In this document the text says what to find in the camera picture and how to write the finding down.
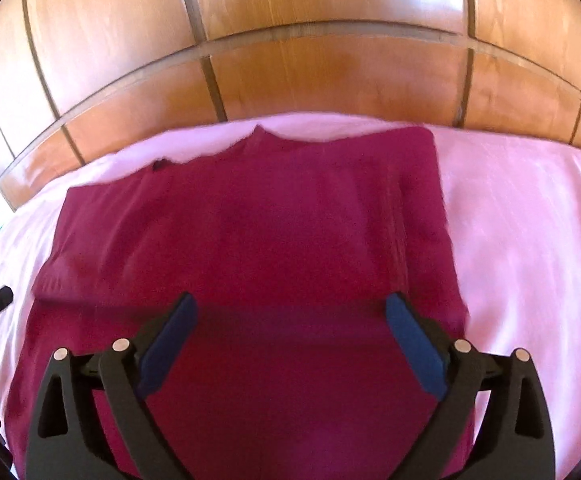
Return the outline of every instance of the pink bed sheet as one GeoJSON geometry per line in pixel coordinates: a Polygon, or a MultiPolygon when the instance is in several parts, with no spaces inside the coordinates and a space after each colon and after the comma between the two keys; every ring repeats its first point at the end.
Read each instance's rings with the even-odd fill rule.
{"type": "MultiPolygon", "coordinates": [[[[173,130],[104,156],[51,182],[0,232],[0,413],[23,345],[30,287],[50,254],[69,187],[109,182],[167,156],[220,152],[256,124],[280,137],[324,141],[403,123],[337,114],[286,114],[173,130]]],[[[545,140],[429,126],[442,186],[468,338],[482,351],[525,346],[544,385],[558,478],[581,457],[581,151],[545,140]]],[[[477,402],[483,416],[485,398],[477,402]]]]}

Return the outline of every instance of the blue gripper pad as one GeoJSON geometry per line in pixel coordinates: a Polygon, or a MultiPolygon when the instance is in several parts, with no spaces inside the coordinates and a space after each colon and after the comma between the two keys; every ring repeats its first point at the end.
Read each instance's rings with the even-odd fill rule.
{"type": "Polygon", "coordinates": [[[186,339],[197,326],[197,318],[197,302],[192,294],[186,294],[138,363],[140,380],[135,394],[140,399],[162,387],[186,339]]]}
{"type": "Polygon", "coordinates": [[[385,316],[421,387],[442,400],[448,390],[445,361],[398,294],[385,301],[385,316]]]}

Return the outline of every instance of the wooden headboard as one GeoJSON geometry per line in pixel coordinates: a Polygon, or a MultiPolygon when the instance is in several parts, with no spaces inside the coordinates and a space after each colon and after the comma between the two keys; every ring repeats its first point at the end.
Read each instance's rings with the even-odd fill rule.
{"type": "Polygon", "coordinates": [[[580,0],[2,0],[0,189],[293,110],[581,148],[580,0]]]}

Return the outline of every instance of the folded shirt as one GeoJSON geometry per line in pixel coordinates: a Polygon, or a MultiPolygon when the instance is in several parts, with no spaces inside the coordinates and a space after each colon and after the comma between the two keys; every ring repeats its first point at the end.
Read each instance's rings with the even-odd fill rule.
{"type": "MultiPolygon", "coordinates": [[[[184,290],[200,322],[148,405],[195,478],[387,478],[435,401],[390,335],[385,297],[406,293],[451,336],[467,314],[432,134],[304,143],[257,128],[219,155],[69,190],[6,406],[21,478],[54,349],[106,348],[184,290]]],[[[449,472],[471,443],[472,427],[449,472]]]]}

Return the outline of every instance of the metal pin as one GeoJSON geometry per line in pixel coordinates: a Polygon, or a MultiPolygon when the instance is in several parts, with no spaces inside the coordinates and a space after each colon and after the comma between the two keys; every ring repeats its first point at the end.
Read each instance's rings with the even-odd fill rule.
{"type": "Polygon", "coordinates": [[[112,349],[115,352],[123,352],[125,350],[128,350],[129,347],[130,347],[130,341],[126,338],[117,339],[117,341],[115,341],[112,344],[112,349]]]}
{"type": "Polygon", "coordinates": [[[462,352],[462,354],[467,354],[473,349],[473,346],[470,344],[469,341],[465,339],[457,339],[455,341],[455,350],[458,352],[462,352]]]}
{"type": "Polygon", "coordinates": [[[68,350],[66,348],[58,348],[52,356],[55,358],[55,361],[63,361],[68,357],[68,350]]]}
{"type": "Polygon", "coordinates": [[[528,353],[528,350],[526,350],[525,348],[517,348],[515,350],[515,357],[525,363],[530,361],[530,354],[528,353]]]}

